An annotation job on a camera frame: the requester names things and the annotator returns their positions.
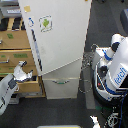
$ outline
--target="cable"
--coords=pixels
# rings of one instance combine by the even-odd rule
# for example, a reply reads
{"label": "cable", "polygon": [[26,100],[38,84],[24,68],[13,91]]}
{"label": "cable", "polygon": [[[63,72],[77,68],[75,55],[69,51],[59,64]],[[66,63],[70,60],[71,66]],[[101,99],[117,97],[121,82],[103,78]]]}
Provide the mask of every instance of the cable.
{"label": "cable", "polygon": [[96,0],[96,1],[98,1],[98,3],[100,4],[104,4],[107,0]]}
{"label": "cable", "polygon": [[93,49],[92,49],[93,46],[96,46],[97,48],[99,48],[99,46],[98,46],[97,44],[92,44],[92,46],[91,46],[91,50],[92,50],[92,52],[94,52]]}
{"label": "cable", "polygon": [[121,0],[122,3],[124,3],[124,0]]}
{"label": "cable", "polygon": [[105,122],[104,128],[106,128],[107,124],[109,127],[114,128],[114,126],[118,123],[118,113],[115,113],[116,107],[113,107],[112,114],[107,118],[107,121]]}
{"label": "cable", "polygon": [[92,58],[93,56],[84,53],[81,71],[91,66]]}
{"label": "cable", "polygon": [[119,128],[121,126],[121,121],[122,121],[122,107],[123,107],[124,99],[125,99],[127,93],[128,93],[128,90],[125,92],[124,97],[123,97],[122,102],[121,102],[121,118],[120,118],[120,122],[119,122]]}
{"label": "cable", "polygon": [[78,88],[79,88],[79,91],[82,92],[82,93],[88,93],[88,92],[90,92],[91,89],[92,89],[92,83],[91,83],[89,80],[83,80],[83,81],[90,83],[90,85],[91,85],[91,86],[90,86],[90,89],[89,89],[88,91],[82,91],[82,90],[80,89],[80,86],[79,86],[79,87],[78,87]]}
{"label": "cable", "polygon": [[108,116],[104,114],[104,107],[102,106],[101,115],[107,120]]}

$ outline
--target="freezer drawer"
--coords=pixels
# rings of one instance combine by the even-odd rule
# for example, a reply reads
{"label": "freezer drawer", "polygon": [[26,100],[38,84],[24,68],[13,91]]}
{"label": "freezer drawer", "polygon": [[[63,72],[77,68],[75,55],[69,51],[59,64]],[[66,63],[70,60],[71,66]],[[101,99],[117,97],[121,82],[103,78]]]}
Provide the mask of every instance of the freezer drawer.
{"label": "freezer drawer", "polygon": [[71,62],[70,64],[63,66],[62,68],[59,68],[57,70],[54,70],[50,73],[43,75],[42,78],[43,79],[79,78],[81,67],[82,67],[82,59],[80,58],[76,61]]}
{"label": "freezer drawer", "polygon": [[16,66],[19,63],[19,61],[27,61],[27,66],[35,65],[30,49],[0,50],[0,67]]}
{"label": "freezer drawer", "polygon": [[79,79],[44,80],[47,99],[77,98]]}

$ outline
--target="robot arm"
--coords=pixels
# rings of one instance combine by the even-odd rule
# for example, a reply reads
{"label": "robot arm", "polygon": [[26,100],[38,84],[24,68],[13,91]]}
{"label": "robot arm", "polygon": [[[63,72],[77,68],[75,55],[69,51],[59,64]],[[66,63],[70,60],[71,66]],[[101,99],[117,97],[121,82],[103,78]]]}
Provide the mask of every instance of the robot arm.
{"label": "robot arm", "polygon": [[103,49],[104,56],[100,59],[100,68],[102,71],[109,69],[113,56],[123,39],[124,37],[120,34],[114,34],[111,40],[111,47],[109,47],[107,50]]}
{"label": "robot arm", "polygon": [[0,81],[0,115],[4,113],[12,94],[16,91],[17,82],[24,82],[32,77],[32,71],[26,74],[22,70],[26,64],[26,61],[20,61],[14,69],[14,74],[9,74]]}

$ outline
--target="wooden cabinet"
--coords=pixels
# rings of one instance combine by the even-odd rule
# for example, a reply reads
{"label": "wooden cabinet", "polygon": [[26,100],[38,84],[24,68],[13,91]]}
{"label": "wooden cabinet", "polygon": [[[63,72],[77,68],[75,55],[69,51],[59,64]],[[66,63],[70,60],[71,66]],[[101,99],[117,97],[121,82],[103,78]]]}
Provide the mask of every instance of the wooden cabinet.
{"label": "wooden cabinet", "polygon": [[19,61],[27,61],[23,71],[29,73],[33,70],[33,76],[36,76],[36,80],[18,83],[18,89],[15,93],[21,97],[45,97],[43,82],[38,77],[27,33],[25,30],[21,30],[22,20],[18,31],[11,30],[13,22],[14,18],[10,18],[7,31],[0,31],[0,77],[13,74]]}

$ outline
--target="refrigerator door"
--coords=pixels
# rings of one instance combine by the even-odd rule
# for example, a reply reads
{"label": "refrigerator door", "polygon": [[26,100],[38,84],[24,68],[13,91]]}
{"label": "refrigerator door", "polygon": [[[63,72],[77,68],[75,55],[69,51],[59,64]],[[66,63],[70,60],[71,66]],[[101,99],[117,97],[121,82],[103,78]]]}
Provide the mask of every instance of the refrigerator door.
{"label": "refrigerator door", "polygon": [[[39,75],[61,68],[83,56],[91,1],[19,0]],[[35,33],[42,71],[31,29]]]}
{"label": "refrigerator door", "polygon": [[49,79],[74,79],[80,77],[81,72],[81,66],[82,66],[82,60],[76,60],[70,64],[67,64],[63,66],[62,68],[59,68],[55,71],[52,71],[50,73],[47,73],[45,75],[42,75],[43,80],[49,80]]}

